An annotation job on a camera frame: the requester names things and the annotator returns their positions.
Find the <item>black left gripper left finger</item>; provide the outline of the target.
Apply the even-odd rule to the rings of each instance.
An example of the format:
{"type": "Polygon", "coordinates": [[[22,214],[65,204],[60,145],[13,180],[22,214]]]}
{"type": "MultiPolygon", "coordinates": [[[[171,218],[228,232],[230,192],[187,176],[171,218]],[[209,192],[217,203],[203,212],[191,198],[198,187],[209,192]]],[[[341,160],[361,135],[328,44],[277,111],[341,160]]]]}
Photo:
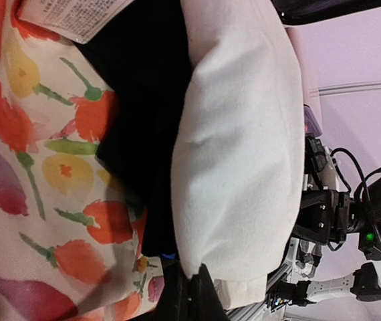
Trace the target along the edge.
{"type": "Polygon", "coordinates": [[[180,264],[167,268],[164,289],[157,304],[157,320],[188,320],[188,279],[180,264]]]}

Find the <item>yellow Pikachu suitcase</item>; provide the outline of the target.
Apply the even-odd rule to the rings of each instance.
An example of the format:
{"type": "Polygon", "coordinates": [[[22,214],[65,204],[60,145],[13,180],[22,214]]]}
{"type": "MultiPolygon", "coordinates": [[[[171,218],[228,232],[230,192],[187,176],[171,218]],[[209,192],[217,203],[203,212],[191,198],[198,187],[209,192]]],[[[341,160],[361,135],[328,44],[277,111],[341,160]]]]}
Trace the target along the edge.
{"type": "Polygon", "coordinates": [[[381,0],[272,0],[284,25],[317,23],[381,7],[381,0]]]}

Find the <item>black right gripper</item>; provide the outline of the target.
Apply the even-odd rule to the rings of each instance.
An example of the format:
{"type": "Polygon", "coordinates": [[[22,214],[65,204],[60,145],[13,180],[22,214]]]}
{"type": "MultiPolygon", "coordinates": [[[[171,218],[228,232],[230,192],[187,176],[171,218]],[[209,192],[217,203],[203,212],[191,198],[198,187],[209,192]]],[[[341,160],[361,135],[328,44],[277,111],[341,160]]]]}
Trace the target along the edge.
{"type": "Polygon", "coordinates": [[[292,237],[337,251],[349,234],[359,235],[358,249],[371,261],[381,261],[381,167],[365,175],[356,157],[344,148],[326,152],[315,137],[305,140],[305,173],[316,188],[303,191],[292,237]],[[323,189],[321,172],[338,152],[349,156],[360,176],[356,189],[323,189]]]}

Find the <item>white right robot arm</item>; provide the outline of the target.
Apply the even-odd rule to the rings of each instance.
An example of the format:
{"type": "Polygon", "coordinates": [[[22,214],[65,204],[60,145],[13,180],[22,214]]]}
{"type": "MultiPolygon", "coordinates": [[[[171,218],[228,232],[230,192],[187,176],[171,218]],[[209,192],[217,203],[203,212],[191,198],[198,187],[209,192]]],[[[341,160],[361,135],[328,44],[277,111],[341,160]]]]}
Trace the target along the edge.
{"type": "Polygon", "coordinates": [[[344,148],[326,152],[313,136],[305,139],[305,173],[313,178],[314,190],[303,191],[292,236],[326,245],[337,251],[349,234],[359,235],[358,249],[367,263],[353,273],[323,282],[279,282],[273,303],[296,306],[315,304],[331,298],[355,297],[361,302],[381,300],[381,167],[364,175],[355,156],[344,148]],[[320,173],[328,159],[342,152],[349,156],[360,176],[355,190],[323,189],[320,173]]]}

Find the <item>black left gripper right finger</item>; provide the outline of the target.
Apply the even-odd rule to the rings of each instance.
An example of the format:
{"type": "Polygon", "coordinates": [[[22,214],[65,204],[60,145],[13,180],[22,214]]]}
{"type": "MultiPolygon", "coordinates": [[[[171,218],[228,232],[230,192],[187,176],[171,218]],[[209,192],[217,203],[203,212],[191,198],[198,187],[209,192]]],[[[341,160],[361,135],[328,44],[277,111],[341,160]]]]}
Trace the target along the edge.
{"type": "Polygon", "coordinates": [[[194,321],[228,321],[205,264],[189,281],[189,318],[194,321]]]}

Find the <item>white garment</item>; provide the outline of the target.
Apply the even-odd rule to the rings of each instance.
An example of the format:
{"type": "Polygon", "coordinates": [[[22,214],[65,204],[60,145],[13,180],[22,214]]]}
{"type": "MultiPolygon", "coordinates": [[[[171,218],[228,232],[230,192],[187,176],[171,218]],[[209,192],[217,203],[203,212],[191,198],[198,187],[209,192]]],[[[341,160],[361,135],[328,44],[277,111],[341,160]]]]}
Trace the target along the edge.
{"type": "Polygon", "coordinates": [[[297,219],[301,72],[270,1],[183,1],[193,74],[174,145],[174,232],[188,277],[205,265],[225,309],[265,298],[297,219]]]}

